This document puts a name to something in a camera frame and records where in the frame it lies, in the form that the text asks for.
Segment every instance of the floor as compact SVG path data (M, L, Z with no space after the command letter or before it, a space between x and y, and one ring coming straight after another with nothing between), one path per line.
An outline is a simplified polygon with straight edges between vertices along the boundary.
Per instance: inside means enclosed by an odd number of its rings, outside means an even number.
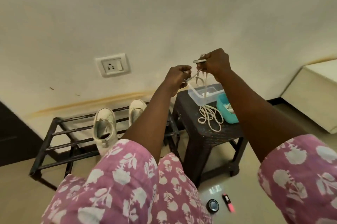
M337 134L331 135L297 110L286 105L277 105L277 109L288 115L309 133L316 135L334 150L337 150ZM179 153L184 157L188 142L186 133L182 133ZM164 147L162 155L168 153ZM205 167L205 171L220 166L230 159L234 150L229 143L215 147ZM53 197L54 191L34 181L28 176L34 159L0 167L0 216L2 223L40 223L40 216ZM74 163L73 174L87 176L95 166L98 157L83 159ZM285 223L274 203L260 188L256 174L259 161L250 145L242 157L240 173L230 178L223 174L203 182L199 187L202 202L215 199L220 204L220 211L214 216L214 223ZM46 170L43 176L57 185L64 175L65 165ZM229 213L221 194L227 193L236 209Z

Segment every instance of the white furniture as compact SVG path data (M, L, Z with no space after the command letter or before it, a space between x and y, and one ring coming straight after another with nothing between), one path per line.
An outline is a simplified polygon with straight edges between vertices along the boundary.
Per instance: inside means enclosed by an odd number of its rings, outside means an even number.
M331 134L337 133L337 60L304 66L281 97Z

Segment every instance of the turquoise bowl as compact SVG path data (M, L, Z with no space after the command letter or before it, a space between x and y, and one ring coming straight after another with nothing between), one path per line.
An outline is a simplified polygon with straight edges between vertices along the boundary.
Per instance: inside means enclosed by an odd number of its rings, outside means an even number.
M230 113L225 105L229 104L228 98L226 94L219 94L217 101L216 101L216 107L220 111L221 115L223 116L223 119L226 120L227 123L235 124L238 123L238 118L235 114Z

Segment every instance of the electrical outlet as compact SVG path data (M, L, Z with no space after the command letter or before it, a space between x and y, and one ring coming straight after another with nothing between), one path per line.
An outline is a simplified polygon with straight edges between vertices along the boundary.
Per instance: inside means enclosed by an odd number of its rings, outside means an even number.
M96 58L96 64L102 77L129 72L129 66L124 53Z

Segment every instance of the white shoelace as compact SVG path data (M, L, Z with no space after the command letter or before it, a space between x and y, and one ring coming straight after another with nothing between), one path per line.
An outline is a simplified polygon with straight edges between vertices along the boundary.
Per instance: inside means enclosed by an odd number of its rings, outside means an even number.
M192 78L196 77L196 79L200 79L203 83L204 83L204 88L205 88L205 91L204 91L204 102L205 102L205 98L206 98L206 94L207 94L207 73L205 75L205 80L203 80L201 77L199 77L199 73L200 73L201 70L199 70L194 76L192 76L188 81L190 81ZM202 115L202 117L198 118L198 122L200 124L205 124L206 121L208 121L208 126L209 128L214 131L214 132L220 132L221 131L221 124L223 123L223 117L220 113L220 111L217 109L217 108L214 108L212 106L209 106L207 104L204 104L203 106L200 106L199 108L199 112L200 114ZM219 120L217 120L216 118L216 112L218 112L221 116L221 119L222 121L219 122ZM212 128L211 126L211 123L210 121L211 120L215 120L217 122L217 124L219 125L219 130L215 130Z

